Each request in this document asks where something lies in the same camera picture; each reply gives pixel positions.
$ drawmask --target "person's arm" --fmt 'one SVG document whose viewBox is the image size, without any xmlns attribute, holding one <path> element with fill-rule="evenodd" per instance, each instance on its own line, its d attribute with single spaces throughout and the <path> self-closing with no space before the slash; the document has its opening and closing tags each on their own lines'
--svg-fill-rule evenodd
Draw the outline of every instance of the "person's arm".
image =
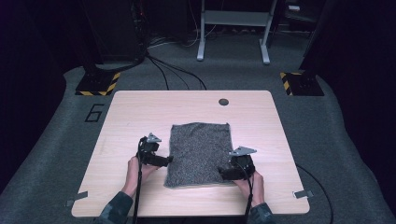
<svg viewBox="0 0 396 224">
<path fill-rule="evenodd" d="M 247 218 L 247 224 L 270 224 L 276 223 L 271 209 L 264 200 L 264 178 L 257 171 L 250 178 L 253 185 L 253 198 L 251 209 Z M 235 180 L 234 183 L 242 191 L 247 199 L 250 194 L 250 187 L 247 180 Z"/>
<path fill-rule="evenodd" d="M 158 166 L 142 165 L 142 184 L 149 175 L 158 170 Z M 136 193 L 139 160 L 132 157 L 128 161 L 128 173 L 122 190 L 105 206 L 101 215 L 95 219 L 94 224 L 121 224 L 128 217 L 128 212 L 133 204 L 132 198 Z"/>
</svg>

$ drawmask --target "human hand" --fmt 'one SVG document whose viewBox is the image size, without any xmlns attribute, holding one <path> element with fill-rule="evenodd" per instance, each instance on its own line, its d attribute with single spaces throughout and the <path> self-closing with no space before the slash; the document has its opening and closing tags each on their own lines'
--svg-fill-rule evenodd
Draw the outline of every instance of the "human hand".
<svg viewBox="0 0 396 224">
<path fill-rule="evenodd" d="M 250 188 L 248 181 L 244 179 L 233 181 L 238 188 L 242 191 L 242 195 L 248 199 L 250 194 Z M 253 199 L 251 201 L 251 207 L 257 206 L 264 203 L 264 177 L 257 171 L 250 177 L 250 183 L 253 185 Z"/>
<path fill-rule="evenodd" d="M 158 169 L 160 169 L 160 167 L 158 166 L 142 164 L 142 184 L 146 182 L 152 172 Z M 126 174 L 125 185 L 121 190 L 122 192 L 129 195 L 131 198 L 134 197 L 134 193 L 136 192 L 138 173 L 139 159 L 137 157 L 132 157 L 128 161 L 128 172 Z"/>
</svg>

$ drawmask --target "gray carpet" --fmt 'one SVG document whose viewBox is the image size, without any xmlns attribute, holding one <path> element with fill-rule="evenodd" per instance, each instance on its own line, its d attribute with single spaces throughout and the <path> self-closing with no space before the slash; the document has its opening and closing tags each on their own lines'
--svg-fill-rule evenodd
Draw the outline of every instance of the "gray carpet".
<svg viewBox="0 0 396 224">
<path fill-rule="evenodd" d="M 396 223 L 375 177 L 361 161 L 349 139 L 342 113 L 329 86 L 320 78 L 324 97 L 287 96 L 280 72 L 297 72 L 307 39 L 277 34 L 269 49 L 271 64 L 262 64 L 260 36 L 219 36 L 207 40 L 205 60 L 196 61 L 198 43 L 186 48 L 162 45 L 149 49 L 152 56 L 181 66 L 200 77 L 209 90 L 268 90 L 288 138 L 295 161 L 312 173 L 327 190 L 334 223 Z M 64 203 L 78 192 L 96 139 L 106 117 L 110 96 L 76 96 L 84 72 L 67 72 L 67 90 L 56 114 L 34 149 L 0 196 L 0 223 L 90 223 L 71 216 Z M 166 71 L 170 90 L 186 85 Z M 199 82 L 179 74 L 191 90 Z M 166 90 L 162 74 L 149 60 L 122 72 L 115 91 Z M 84 122 L 93 104 L 104 104 L 99 122 Z M 329 223 L 330 208 L 314 179 L 299 169 L 310 211 L 299 216 L 276 216 L 278 223 Z M 168 218 L 145 218 L 140 223 L 169 223 Z"/>
</svg>

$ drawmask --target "gray towel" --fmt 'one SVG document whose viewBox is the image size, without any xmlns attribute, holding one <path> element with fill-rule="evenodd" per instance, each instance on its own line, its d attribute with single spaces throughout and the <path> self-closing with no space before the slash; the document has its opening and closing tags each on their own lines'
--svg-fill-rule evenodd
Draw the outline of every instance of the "gray towel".
<svg viewBox="0 0 396 224">
<path fill-rule="evenodd" d="M 218 171 L 218 167 L 229 167 L 233 151 L 228 123 L 173 125 L 169 145 L 174 159 L 168 165 L 166 187 L 229 182 Z"/>
</svg>

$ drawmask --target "sleeve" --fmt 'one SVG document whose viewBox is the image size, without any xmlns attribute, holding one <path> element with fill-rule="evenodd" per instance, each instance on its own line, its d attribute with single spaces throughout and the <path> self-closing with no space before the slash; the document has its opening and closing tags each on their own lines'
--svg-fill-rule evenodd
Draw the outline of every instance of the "sleeve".
<svg viewBox="0 0 396 224">
<path fill-rule="evenodd" d="M 95 219 L 94 224 L 122 224 L 128 217 L 134 200 L 120 191 L 103 209 L 101 215 Z"/>
<path fill-rule="evenodd" d="M 261 203 L 250 209 L 247 224 L 273 224 L 276 223 L 271 209 L 267 203 Z"/>
</svg>

